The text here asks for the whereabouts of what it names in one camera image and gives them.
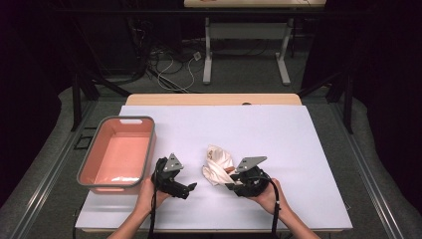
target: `human hand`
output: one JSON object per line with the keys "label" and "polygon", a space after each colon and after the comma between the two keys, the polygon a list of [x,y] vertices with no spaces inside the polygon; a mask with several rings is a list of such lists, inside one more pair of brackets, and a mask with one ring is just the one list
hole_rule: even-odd
{"label": "human hand", "polygon": [[[151,177],[148,176],[141,182],[134,210],[149,213],[152,210],[151,202],[153,194],[154,184],[152,183]],[[156,193],[156,208],[158,208],[161,203],[170,196],[170,194],[158,190]]]}
{"label": "human hand", "polygon": [[[282,210],[290,210],[290,206],[288,201],[286,200],[285,194],[283,193],[282,186],[280,181],[277,178],[272,178],[273,182],[276,184],[277,189],[279,191],[279,201],[280,201],[280,208]],[[260,204],[268,213],[274,215],[274,205],[276,204],[276,193],[274,191],[273,184],[269,183],[267,188],[258,196],[256,197],[248,197],[258,204]]]}

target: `cloth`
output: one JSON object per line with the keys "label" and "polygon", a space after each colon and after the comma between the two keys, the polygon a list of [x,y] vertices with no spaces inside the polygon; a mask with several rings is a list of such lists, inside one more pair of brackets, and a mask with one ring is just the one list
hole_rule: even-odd
{"label": "cloth", "polygon": [[207,164],[202,167],[202,173],[212,185],[235,183],[230,177],[235,172],[230,153],[216,145],[208,145]]}

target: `desk leg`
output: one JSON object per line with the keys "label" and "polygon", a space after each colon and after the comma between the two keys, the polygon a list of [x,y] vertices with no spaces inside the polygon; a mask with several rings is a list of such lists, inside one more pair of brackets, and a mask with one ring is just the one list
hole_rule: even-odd
{"label": "desk leg", "polygon": [[209,18],[205,18],[205,54],[206,56],[205,56],[204,78],[202,82],[204,85],[209,85],[211,84],[211,65],[212,65]]}
{"label": "desk leg", "polygon": [[285,86],[289,86],[291,83],[288,70],[286,68],[285,55],[288,49],[290,35],[292,33],[292,24],[293,24],[293,19],[289,19],[288,24],[285,29],[285,33],[284,33],[281,53],[276,53],[277,64],[279,65],[280,75],[282,77],[283,85]]}

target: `white desk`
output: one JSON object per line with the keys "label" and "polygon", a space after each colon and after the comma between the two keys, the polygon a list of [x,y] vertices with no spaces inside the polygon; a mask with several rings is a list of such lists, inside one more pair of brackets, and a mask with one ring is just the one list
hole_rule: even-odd
{"label": "white desk", "polygon": [[[202,175],[210,143],[228,150],[235,165],[245,156],[267,156],[259,166],[281,180],[292,208],[312,230],[352,228],[304,106],[124,106],[120,114],[151,116],[157,134],[152,165],[174,152],[184,164],[176,180],[185,185],[198,183],[186,200],[169,198],[158,208],[157,232],[271,231],[272,216],[258,204],[237,197],[225,186],[212,186]],[[76,227],[114,230],[135,200],[136,195],[90,192]],[[286,230],[283,223],[278,226]],[[140,230],[148,228],[147,219]]]}
{"label": "white desk", "polygon": [[[322,8],[325,0],[185,0],[187,8]],[[212,23],[205,19],[206,58],[203,83],[211,83],[211,39],[282,39],[280,53],[276,53],[283,85],[291,81],[285,55],[292,32],[293,19],[287,23]]]}

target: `gray floor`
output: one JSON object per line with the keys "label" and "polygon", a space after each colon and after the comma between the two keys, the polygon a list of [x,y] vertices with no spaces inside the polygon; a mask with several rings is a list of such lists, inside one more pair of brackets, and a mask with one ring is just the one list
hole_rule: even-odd
{"label": "gray floor", "polygon": [[[301,85],[311,42],[311,39],[298,39],[295,57],[292,59],[287,56],[286,64],[292,84],[286,87],[281,84],[274,59],[280,43],[270,42],[264,48],[265,42],[219,41],[215,45],[218,49],[216,47],[214,55],[212,84],[204,86],[201,83],[203,59],[192,61],[190,69],[195,82],[189,90],[199,93],[296,93]],[[266,51],[258,56],[248,56],[261,53],[263,49]],[[192,51],[195,52],[186,49],[187,59]],[[160,70],[170,63],[166,55],[162,55],[162,60],[158,65]],[[179,66],[174,63],[168,72]],[[176,74],[163,76],[181,87],[188,86],[192,81],[187,63]],[[149,78],[148,75],[122,87],[133,93],[171,94],[158,85],[156,78]],[[98,102],[84,103],[86,120],[77,133],[70,132],[73,121],[71,90],[67,89],[60,94],[62,112],[54,131],[9,200],[0,209],[0,238],[72,238],[73,214],[88,193],[76,182],[76,173],[86,151],[74,149],[75,139],[80,134],[94,134],[93,130],[86,127],[97,126],[104,117],[117,115],[125,100],[104,87],[99,86],[99,90],[102,97]],[[340,233],[319,233],[320,237],[422,238],[421,215],[402,197],[374,151],[365,106],[359,101],[353,102],[354,135],[350,135],[339,122],[341,103],[327,104],[323,99],[325,92],[326,89],[320,89],[303,99],[303,103],[313,118],[341,196],[350,206],[348,213],[353,229]],[[77,238],[106,236],[77,231]],[[145,234],[139,233],[137,237],[145,238]],[[240,235],[218,235],[214,238],[229,237],[238,238]]]}

